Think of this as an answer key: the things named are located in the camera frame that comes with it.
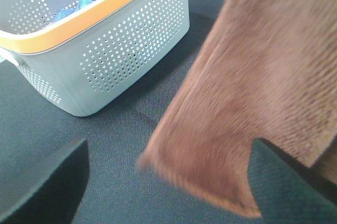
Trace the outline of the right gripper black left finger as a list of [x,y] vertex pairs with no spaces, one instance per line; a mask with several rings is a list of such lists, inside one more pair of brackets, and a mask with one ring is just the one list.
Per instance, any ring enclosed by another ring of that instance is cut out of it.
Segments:
[[68,142],[1,186],[1,223],[71,223],[89,177],[88,141]]

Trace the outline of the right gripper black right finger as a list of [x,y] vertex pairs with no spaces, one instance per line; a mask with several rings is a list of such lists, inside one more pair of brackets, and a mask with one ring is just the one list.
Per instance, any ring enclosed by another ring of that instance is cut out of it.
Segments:
[[336,185],[255,138],[248,179],[265,223],[336,223]]

